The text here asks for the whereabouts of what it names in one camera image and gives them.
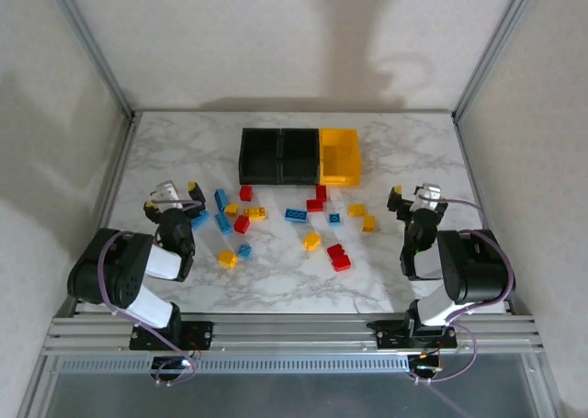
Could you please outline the yellow plastic bin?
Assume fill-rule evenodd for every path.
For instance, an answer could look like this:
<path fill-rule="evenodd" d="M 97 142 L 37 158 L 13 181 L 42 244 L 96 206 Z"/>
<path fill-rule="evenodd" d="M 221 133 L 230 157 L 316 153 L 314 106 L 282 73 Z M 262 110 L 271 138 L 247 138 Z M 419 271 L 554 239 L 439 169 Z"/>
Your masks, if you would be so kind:
<path fill-rule="evenodd" d="M 319 184 L 358 186 L 361 179 L 361 155 L 357 130 L 319 129 L 319 144 Z"/>

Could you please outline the black plastic bin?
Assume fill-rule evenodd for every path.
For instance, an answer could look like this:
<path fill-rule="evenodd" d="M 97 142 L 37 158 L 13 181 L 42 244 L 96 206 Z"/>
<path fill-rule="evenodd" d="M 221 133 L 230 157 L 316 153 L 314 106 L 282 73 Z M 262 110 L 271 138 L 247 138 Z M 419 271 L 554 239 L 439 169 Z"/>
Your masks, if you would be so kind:
<path fill-rule="evenodd" d="M 280 129 L 243 129 L 238 162 L 241 185 L 279 183 L 280 139 Z"/>
<path fill-rule="evenodd" d="M 317 129 L 282 129 L 282 183 L 317 185 L 320 148 Z"/>

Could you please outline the black connector board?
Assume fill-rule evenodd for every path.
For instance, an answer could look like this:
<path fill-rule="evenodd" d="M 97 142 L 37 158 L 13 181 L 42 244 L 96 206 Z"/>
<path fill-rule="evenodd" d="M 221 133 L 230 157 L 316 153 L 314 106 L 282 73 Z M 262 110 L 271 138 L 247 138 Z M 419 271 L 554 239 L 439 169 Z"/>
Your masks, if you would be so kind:
<path fill-rule="evenodd" d="M 188 372 L 190 361 L 183 356 L 155 356 L 151 363 L 150 372 L 155 375 L 179 376 Z"/>
<path fill-rule="evenodd" d="M 439 354 L 410 356 L 408 363 L 410 372 L 421 378 L 434 378 L 443 370 L 443 364 Z"/>

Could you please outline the grey glossy panel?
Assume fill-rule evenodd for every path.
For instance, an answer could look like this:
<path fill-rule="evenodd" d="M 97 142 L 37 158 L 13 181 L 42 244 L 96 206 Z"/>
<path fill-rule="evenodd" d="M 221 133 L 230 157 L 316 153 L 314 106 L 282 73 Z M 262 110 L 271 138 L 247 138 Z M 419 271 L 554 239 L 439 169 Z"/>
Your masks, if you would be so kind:
<path fill-rule="evenodd" d="M 538 418 L 511 381 L 416 386 L 398 374 L 200 375 L 158 387 L 144 376 L 63 375 L 48 418 Z"/>

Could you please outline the aluminium table side rail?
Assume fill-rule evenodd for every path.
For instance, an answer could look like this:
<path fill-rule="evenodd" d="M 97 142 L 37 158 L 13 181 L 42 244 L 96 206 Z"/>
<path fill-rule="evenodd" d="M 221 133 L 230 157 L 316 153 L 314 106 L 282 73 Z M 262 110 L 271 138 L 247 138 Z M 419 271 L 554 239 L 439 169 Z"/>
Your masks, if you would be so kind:
<path fill-rule="evenodd" d="M 133 117 L 124 125 L 122 139 L 116 146 L 112 165 L 107 170 L 105 181 L 101 189 L 101 199 L 98 202 L 99 212 L 97 215 L 96 226 L 94 228 L 94 234 L 100 229 L 106 228 L 110 222 L 112 211 L 118 198 L 120 184 L 130 156 L 130 150 L 141 123 L 141 117 L 141 112 L 135 112 Z"/>
<path fill-rule="evenodd" d="M 461 129 L 460 129 L 459 125 L 457 124 L 456 120 L 454 119 L 453 115 L 451 115 L 451 123 L 453 124 L 453 128 L 456 133 L 456 138 L 458 141 L 458 145 L 461 150 L 464 164 L 466 166 L 466 170 L 467 170 L 468 177 L 469 177 L 469 183 L 470 183 L 472 194 L 474 197 L 474 203 L 482 209 L 482 215 L 480 216 L 480 219 L 482 221 L 482 225 L 485 220 L 486 220 L 486 223 L 490 225 L 490 223 L 489 223 L 490 218 L 488 217 L 488 213 L 486 212 L 486 210 L 483 207 L 483 199 L 481 196 L 481 189 L 479 187 L 478 181 L 476 179 L 476 176 L 475 176 L 473 168 L 472 168 L 472 163 L 470 160 L 468 149 L 467 149 L 466 144 L 464 142 L 464 138 L 463 138 Z M 480 238 L 479 236 L 472 236 L 472 237 L 476 238 L 481 245 L 482 244 L 487 245 L 489 248 L 491 248 L 491 251 L 495 252 L 495 250 L 490 245 L 488 245 L 486 242 L 484 242 L 484 240 L 482 238 Z M 502 304 L 505 309 L 504 315 L 506 315 L 506 314 L 515 315 L 516 314 L 516 309 L 514 308 L 512 299 L 507 298 L 505 301 L 502 302 Z"/>

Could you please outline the wide aluminium mounting rail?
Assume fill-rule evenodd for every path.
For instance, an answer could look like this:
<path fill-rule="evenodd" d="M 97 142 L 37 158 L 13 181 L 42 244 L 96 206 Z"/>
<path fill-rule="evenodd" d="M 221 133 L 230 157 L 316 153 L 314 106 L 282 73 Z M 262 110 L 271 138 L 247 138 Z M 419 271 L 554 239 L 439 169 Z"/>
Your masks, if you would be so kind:
<path fill-rule="evenodd" d="M 183 320 L 212 322 L 212 355 L 375 354 L 373 321 L 400 320 L 399 313 L 230 314 L 187 313 Z M 530 315 L 471 314 L 460 319 L 481 353 L 541 352 Z M 55 318 L 43 355 L 121 355 L 130 351 L 132 324 L 107 313 Z"/>

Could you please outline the aluminium frame post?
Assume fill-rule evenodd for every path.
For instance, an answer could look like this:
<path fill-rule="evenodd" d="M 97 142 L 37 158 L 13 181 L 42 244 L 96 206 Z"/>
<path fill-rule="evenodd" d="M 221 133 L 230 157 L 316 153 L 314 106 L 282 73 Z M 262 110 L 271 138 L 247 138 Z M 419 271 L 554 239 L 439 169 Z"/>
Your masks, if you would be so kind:
<path fill-rule="evenodd" d="M 126 119 L 133 120 L 134 111 L 124 96 L 122 89 L 107 62 L 106 57 L 94 38 L 94 35 L 85 21 L 84 15 L 75 0 L 55 0 L 62 11 L 77 40 L 84 48 L 85 53 L 94 65 L 99 78 L 106 86 L 121 113 Z"/>
<path fill-rule="evenodd" d="M 526 7 L 531 0 L 509 0 L 502 13 L 496 28 L 479 58 L 473 73 L 459 97 L 459 100 L 452 111 L 452 119 L 456 126 L 466 116 L 469 107 L 479 93 L 485 79 L 490 74 L 500 53 L 506 46 L 507 41 L 515 30 L 518 22 L 523 16 Z"/>

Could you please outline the short aluminium frame leg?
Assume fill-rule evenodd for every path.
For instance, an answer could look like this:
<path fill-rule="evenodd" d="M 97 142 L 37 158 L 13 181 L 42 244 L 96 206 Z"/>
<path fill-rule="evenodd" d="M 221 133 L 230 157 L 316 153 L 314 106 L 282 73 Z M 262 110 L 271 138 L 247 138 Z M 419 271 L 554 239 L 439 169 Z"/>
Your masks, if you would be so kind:
<path fill-rule="evenodd" d="M 17 418 L 46 417 L 59 374 L 60 358 L 58 356 L 39 356 Z"/>
<path fill-rule="evenodd" d="M 568 418 L 544 352 L 521 355 L 538 418 Z"/>

